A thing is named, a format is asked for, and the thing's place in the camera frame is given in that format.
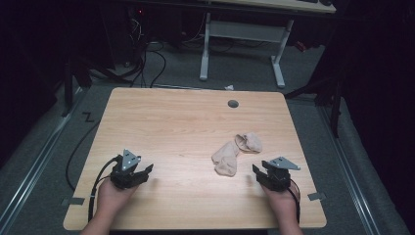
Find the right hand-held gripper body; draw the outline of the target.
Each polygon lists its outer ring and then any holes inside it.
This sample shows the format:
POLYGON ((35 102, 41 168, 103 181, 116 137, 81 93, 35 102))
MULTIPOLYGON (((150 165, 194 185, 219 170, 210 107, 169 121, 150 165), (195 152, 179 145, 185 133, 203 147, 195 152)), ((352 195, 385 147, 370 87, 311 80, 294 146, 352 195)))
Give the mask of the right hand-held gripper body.
POLYGON ((300 170, 297 164, 294 164, 284 157, 278 157, 267 161, 272 167, 262 172, 256 181, 271 191, 283 192, 291 186, 291 170, 300 170))

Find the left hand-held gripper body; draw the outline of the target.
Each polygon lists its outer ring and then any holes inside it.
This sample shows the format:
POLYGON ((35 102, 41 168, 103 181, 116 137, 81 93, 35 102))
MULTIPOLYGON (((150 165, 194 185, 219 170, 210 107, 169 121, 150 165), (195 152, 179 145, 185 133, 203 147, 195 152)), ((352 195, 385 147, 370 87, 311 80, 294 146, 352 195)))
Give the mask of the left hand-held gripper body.
POLYGON ((148 178, 138 178, 137 172, 139 171, 135 171, 140 162, 140 156, 124 149, 123 153, 116 157, 116 165, 110 174, 113 185, 119 189, 129 189, 146 182, 148 178))

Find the person's left hand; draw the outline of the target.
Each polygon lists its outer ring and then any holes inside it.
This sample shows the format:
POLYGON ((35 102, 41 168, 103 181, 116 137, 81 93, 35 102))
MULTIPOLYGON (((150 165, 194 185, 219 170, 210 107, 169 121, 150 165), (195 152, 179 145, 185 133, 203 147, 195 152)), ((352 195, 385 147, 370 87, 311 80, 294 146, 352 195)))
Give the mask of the person's left hand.
POLYGON ((98 205, 94 216, 114 219, 127 205, 136 190, 137 187, 119 189, 110 179, 105 179, 99 187, 98 205))

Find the person's right hand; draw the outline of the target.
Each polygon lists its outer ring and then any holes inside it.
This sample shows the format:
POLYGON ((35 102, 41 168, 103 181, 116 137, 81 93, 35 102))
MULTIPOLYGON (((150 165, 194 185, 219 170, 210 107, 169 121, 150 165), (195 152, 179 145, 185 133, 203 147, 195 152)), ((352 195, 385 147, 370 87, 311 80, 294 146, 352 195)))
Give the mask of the person's right hand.
POLYGON ((265 186, 262 186, 262 190, 268 198, 278 224, 285 221, 299 223, 297 204, 300 202, 300 193, 294 184, 283 192, 271 191, 265 186))

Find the beige sock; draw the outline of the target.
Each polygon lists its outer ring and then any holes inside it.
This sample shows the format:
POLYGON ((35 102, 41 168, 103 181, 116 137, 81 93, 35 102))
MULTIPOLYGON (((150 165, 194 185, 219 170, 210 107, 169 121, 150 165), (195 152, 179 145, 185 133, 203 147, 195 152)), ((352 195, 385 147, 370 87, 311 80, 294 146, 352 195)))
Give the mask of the beige sock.
POLYGON ((229 141, 212 156, 214 170, 223 176, 232 177, 237 172, 237 156, 240 149, 234 141, 229 141))
POLYGON ((243 152, 260 153, 262 151, 262 143, 259 137, 253 132, 237 134, 235 136, 235 143, 243 152))

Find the black metal stand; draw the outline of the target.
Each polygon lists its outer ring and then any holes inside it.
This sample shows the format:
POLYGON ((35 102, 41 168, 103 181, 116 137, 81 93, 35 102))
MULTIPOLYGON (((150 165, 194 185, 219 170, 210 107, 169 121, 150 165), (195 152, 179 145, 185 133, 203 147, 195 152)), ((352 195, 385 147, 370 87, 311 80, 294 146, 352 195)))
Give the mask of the black metal stand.
POLYGON ((326 77, 317 81, 311 81, 305 86, 284 95, 286 99, 294 99, 301 94, 315 93, 314 103, 316 106, 330 106, 329 127, 332 134, 338 138, 339 117, 341 114, 343 80, 341 78, 326 77))
POLYGON ((66 117, 73 106, 73 81, 76 80, 81 88, 89 88, 92 80, 89 75, 86 60, 82 57, 70 57, 65 63, 64 94, 65 109, 63 116, 66 117))

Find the metal floor rail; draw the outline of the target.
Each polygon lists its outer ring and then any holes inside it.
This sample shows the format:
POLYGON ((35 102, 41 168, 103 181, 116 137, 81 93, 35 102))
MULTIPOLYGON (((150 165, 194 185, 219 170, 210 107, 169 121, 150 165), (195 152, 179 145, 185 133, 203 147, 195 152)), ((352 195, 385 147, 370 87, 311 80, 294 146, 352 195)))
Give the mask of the metal floor rail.
POLYGON ((0 235, 7 235, 21 212, 56 143, 87 90, 76 88, 71 108, 59 101, 29 131, 19 148, 0 169, 0 235))
POLYGON ((381 235, 379 226, 369 208, 366 197, 364 196, 358 181, 353 173, 353 170, 347 160, 346 152, 342 146, 339 137, 336 137, 334 132, 331 129, 330 117, 326 108, 317 107, 316 108, 319 116, 321 117, 326 131, 330 136, 332 145, 335 148, 337 161, 341 170, 341 173, 344 176, 347 190, 351 196, 354 207, 358 213, 360 221, 364 227, 364 230, 367 235, 381 235))

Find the white desk frame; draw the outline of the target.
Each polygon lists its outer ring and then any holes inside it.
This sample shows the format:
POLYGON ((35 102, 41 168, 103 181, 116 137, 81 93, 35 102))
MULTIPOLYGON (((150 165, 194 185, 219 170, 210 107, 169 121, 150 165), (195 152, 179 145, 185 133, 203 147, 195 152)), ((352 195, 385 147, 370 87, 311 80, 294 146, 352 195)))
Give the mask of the white desk frame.
MULTIPOLYGON (((215 4, 235 6, 264 7, 267 9, 288 10, 293 13, 335 14, 337 9, 331 0, 202 0, 209 7, 215 4)), ((202 54, 200 80, 208 79, 209 40, 212 37, 242 39, 250 41, 277 43, 279 48, 270 62, 279 88, 285 87, 285 80, 280 67, 284 49, 292 31, 293 19, 288 19, 282 26, 260 25, 256 23, 237 23, 235 21, 212 20, 210 13, 205 14, 204 50, 202 54)))

